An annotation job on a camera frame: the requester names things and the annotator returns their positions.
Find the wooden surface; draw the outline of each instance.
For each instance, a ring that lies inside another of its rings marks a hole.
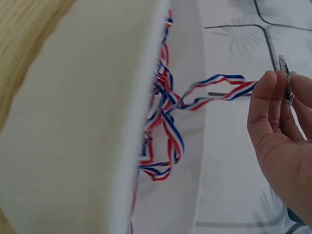
[[[0,131],[45,39],[76,0],[0,0]],[[0,234],[14,234],[0,208]]]

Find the red white and blue ribbon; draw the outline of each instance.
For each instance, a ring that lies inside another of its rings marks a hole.
[[[256,85],[256,81],[246,81],[241,75],[217,74],[209,79],[193,83],[182,96],[176,94],[174,92],[173,75],[169,69],[169,49],[166,44],[169,28],[172,24],[172,12],[169,10],[169,16],[165,22],[164,37],[159,49],[153,88],[149,99],[148,114],[144,127],[142,149],[139,156],[138,172],[145,172],[153,181],[165,180],[168,178],[172,172],[173,166],[180,162],[184,153],[184,141],[182,135],[175,126],[175,120],[172,116],[174,110],[196,111],[213,100],[232,101],[249,93]],[[194,89],[207,87],[224,81],[228,82],[230,85],[238,86],[222,97],[199,97],[195,98],[191,103],[184,103],[185,97],[191,94]],[[153,151],[153,129],[159,125],[162,125],[167,136],[168,160],[166,161],[157,161]],[[134,189],[133,208],[135,205],[136,192],[137,184]],[[129,222],[129,230],[129,233],[132,234],[131,222]]]

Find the finger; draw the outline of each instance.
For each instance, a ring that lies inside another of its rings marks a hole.
[[[271,128],[274,133],[281,133],[280,130],[280,111],[281,103],[285,94],[287,78],[285,73],[282,71],[275,72],[276,74],[276,85],[271,96],[268,119],[271,125]]]
[[[247,129],[256,152],[261,141],[273,133],[268,115],[276,83],[276,74],[267,71],[258,81],[250,99]]]
[[[297,114],[299,124],[307,139],[312,138],[312,109],[305,106],[297,98],[294,99],[292,106]]]
[[[308,77],[291,72],[292,90],[294,95],[305,106],[312,108],[312,80]]]
[[[298,142],[304,139],[294,121],[291,107],[285,98],[281,105],[280,129],[292,141]]]

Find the striped ribbon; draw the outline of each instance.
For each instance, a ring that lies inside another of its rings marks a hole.
[[[175,164],[180,162],[184,153],[183,138],[175,127],[175,120],[172,112],[176,109],[196,111],[203,105],[213,100],[232,101],[253,90],[256,81],[246,81],[241,75],[217,74],[213,77],[193,83],[187,91],[179,96],[174,90],[174,79],[169,70],[169,49],[166,44],[169,29],[173,24],[172,12],[165,22],[164,37],[158,54],[155,75],[153,80],[152,94],[149,98],[148,114],[144,127],[141,154],[139,156],[138,172],[148,174],[153,181],[165,180],[170,175]],[[228,82],[230,85],[238,85],[228,94],[222,97],[198,97],[191,103],[184,103],[185,97],[191,94],[194,89],[207,87],[209,85]],[[153,151],[153,129],[162,125],[167,135],[167,161],[155,162]],[[134,199],[132,211],[135,206],[137,193],[137,181],[134,186]],[[129,222],[129,233],[133,233],[131,221]]]

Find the hand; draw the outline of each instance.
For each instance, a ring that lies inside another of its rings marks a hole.
[[[292,73],[294,110],[308,140],[300,133],[289,104],[282,71],[267,71],[255,86],[247,128],[263,175],[276,194],[312,227],[312,80]]]

